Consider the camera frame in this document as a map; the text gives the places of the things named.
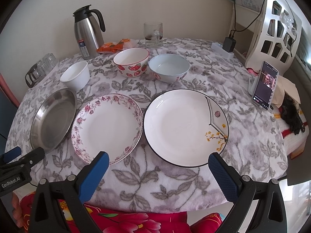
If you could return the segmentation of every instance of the red floral fabric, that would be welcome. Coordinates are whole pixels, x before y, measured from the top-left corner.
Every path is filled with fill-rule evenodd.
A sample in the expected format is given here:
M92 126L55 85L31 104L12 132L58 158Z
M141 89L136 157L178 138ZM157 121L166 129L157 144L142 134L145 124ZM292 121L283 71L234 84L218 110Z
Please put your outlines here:
M31 193L20 202L26 233L28 233L33 199L34 193ZM59 200L59 204L71 232L79 233L66 202ZM103 233L214 233L221 223L221 217L218 213L202 218L190 228L187 224L187 212L128 214L110 209L100 209L86 204L84 206Z

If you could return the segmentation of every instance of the blue gripper pad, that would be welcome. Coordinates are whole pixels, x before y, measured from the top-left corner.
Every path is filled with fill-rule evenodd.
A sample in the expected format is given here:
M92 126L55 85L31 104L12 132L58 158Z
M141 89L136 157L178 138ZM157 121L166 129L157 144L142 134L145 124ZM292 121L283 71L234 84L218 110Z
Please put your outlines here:
M239 197L239 187L242 187L242 182L239 180L240 175L237 171L228 166L217 152L209 155L208 167L226 199L236 203Z
M20 155L21 155L21 148L16 146L15 148L11 149L10 151L4 153L3 161L4 161L4 163L7 164Z
M102 180L109 166L109 156L106 152L100 152L90 165L92 167L79 187L79 199L82 203L89 201L94 194L96 187Z

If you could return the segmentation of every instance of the metal screw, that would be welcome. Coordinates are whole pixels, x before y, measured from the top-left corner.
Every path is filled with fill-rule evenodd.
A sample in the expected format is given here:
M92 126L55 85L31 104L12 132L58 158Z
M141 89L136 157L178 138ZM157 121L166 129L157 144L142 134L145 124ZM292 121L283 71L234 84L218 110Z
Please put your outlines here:
M243 175L243 176L242 176L242 180L244 180L244 181L250 181L251 178L250 178L249 176L247 176L247 175Z
M46 179L41 179L40 181L39 181L39 184L40 185L43 185L43 184L45 184L46 183Z
M73 181L73 180L75 180L76 179L76 176L74 175L74 174L71 174L71 175L69 175L68 177L67 177L67 180L69 180L69 181Z
M278 184L279 182L277 181L277 179L271 179L271 182L273 183L273 184Z

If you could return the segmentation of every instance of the stainless steel tray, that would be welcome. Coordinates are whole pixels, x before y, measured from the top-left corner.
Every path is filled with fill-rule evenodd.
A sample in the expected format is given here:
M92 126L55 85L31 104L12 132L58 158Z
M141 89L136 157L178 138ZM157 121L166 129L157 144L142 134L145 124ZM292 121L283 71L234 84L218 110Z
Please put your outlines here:
M47 98L38 109L30 130L32 148L42 147L45 153L54 150L64 139L75 118L77 95L60 89Z

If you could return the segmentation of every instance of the floral tablecloth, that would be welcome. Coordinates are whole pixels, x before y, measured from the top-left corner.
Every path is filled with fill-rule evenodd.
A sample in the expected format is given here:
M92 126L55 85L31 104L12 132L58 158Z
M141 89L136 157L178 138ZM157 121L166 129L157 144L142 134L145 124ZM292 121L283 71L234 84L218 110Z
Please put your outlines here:
M211 41L165 39L164 46L150 50L150 58L163 53L185 57L191 64L186 77L174 84L156 80L148 69L135 78L125 78L113 64L114 55L89 60L91 79L77 93L78 108L96 96L118 92L132 97L145 112L148 104L171 89L194 89L215 100L227 116L230 135L221 156L241 175L268 182L287 169L284 142L277 120L251 102L248 74L236 59L227 60L211 49ZM66 58L34 88L29 89L14 118L6 150L20 146L22 155L31 151L30 129L34 115L53 92L64 88L59 81L81 54ZM41 178L64 180L78 174L85 164L75 154L70 136L32 168L33 183ZM177 212L205 209L226 201L208 165L198 168L173 166L153 153L144 134L124 160L109 167L90 204L109 209L138 212Z

